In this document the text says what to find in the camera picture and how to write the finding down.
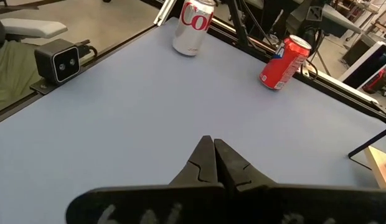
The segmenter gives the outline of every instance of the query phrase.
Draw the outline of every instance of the silver can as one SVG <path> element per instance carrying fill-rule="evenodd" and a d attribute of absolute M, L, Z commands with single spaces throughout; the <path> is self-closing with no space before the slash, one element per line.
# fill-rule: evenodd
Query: silver can
<path fill-rule="evenodd" d="M 195 56 L 214 15 L 214 0 L 186 0 L 172 46 L 179 53 Z"/>

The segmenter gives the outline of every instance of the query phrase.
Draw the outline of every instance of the can lid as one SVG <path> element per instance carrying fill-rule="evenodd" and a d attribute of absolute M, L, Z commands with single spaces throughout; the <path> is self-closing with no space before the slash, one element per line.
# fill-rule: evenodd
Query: can lid
<path fill-rule="evenodd" d="M 214 6 L 215 5 L 215 1 L 214 0 L 197 0 L 197 1 L 200 2 L 200 3 L 206 4 L 206 5 L 209 5 L 209 6 Z"/>
<path fill-rule="evenodd" d="M 302 38 L 297 37 L 296 35 L 290 35 L 290 39 L 291 39 L 294 43 L 298 44 L 299 46 L 301 46 L 301 47 L 303 47 L 303 48 L 305 48 L 305 49 L 308 49 L 308 50 L 311 50 L 311 49 L 312 49 L 312 47 L 311 47 L 311 45 L 310 45 L 309 43 L 307 43 L 307 42 L 306 42 L 305 40 L 303 40 Z"/>

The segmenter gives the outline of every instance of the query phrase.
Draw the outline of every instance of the light blue table surface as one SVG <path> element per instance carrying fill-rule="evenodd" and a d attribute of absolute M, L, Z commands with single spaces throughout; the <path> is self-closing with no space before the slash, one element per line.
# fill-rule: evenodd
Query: light blue table surface
<path fill-rule="evenodd" d="M 184 57 L 176 23 L 0 123 L 0 224 L 64 223 L 87 190 L 167 184 L 208 134 L 277 182 L 377 186 L 347 153 L 386 124 L 294 79 L 265 88 L 263 62 L 210 35 Z"/>

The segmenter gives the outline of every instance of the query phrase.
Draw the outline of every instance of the diet coke can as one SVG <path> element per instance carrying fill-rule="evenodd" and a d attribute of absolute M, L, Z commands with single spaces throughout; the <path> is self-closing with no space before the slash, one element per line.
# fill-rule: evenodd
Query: diet coke can
<path fill-rule="evenodd" d="M 186 0 L 172 46 L 179 53 L 195 56 L 210 27 L 214 15 L 214 0 Z"/>
<path fill-rule="evenodd" d="M 276 50 L 272 59 L 260 74 L 260 80 L 268 88 L 280 90 L 305 62 L 311 46 L 305 40 L 290 35 Z"/>

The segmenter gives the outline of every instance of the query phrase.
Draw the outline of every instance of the floor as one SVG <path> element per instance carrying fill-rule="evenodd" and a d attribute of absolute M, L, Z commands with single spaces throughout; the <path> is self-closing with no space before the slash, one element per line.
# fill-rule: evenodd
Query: floor
<path fill-rule="evenodd" d="M 32 1 L 34 0 L 8 0 L 8 3 L 16 5 Z M 90 39 L 92 45 L 102 51 L 153 24 L 157 13 L 157 9 L 139 0 L 112 0 L 111 3 L 105 3 L 102 0 L 66 0 L 41 6 L 38 11 L 23 10 L 3 14 L 0 17 L 59 21 L 68 27 L 68 32 L 54 39 L 63 38 L 71 42 Z M 228 21 L 228 7 L 220 5 L 215 15 Z M 25 40 L 32 44 L 44 44 L 50 41 L 50 39 Z M 324 73 L 339 78 L 347 70 L 339 61 L 345 52 L 342 39 L 334 36 L 326 37 L 319 49 L 326 68 L 322 65 L 318 55 L 313 58 L 313 63 Z M 379 94 L 373 94 L 371 97 L 386 106 L 386 97 Z"/>

